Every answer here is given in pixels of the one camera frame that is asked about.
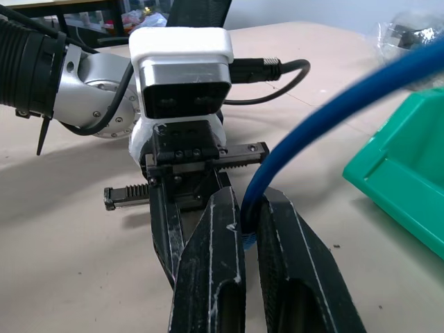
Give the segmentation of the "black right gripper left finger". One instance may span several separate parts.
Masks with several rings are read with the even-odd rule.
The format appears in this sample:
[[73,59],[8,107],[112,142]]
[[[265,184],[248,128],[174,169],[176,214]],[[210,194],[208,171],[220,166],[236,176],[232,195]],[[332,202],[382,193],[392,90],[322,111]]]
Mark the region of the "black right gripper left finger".
[[246,269],[231,187],[210,197],[178,265],[170,332],[244,332]]

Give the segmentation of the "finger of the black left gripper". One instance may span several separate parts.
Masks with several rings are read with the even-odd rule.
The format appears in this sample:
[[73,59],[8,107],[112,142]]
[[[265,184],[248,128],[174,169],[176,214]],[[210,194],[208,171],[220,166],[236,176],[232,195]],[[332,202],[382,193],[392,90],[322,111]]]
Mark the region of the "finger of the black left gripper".
[[216,189],[215,192],[218,192],[226,187],[231,188],[232,189],[232,184],[230,182],[230,178],[228,176],[228,174],[224,171],[219,171],[216,170],[214,172],[214,176],[215,176],[215,182],[216,182]]
[[153,246],[173,289],[185,247],[180,210],[176,202],[168,197],[165,185],[151,187],[149,196]]

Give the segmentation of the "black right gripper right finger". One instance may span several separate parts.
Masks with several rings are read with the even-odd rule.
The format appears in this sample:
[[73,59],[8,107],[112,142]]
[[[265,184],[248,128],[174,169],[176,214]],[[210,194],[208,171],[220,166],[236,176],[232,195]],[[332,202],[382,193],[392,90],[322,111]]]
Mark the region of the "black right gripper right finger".
[[365,332],[331,254],[287,196],[268,188],[257,228],[268,332]]

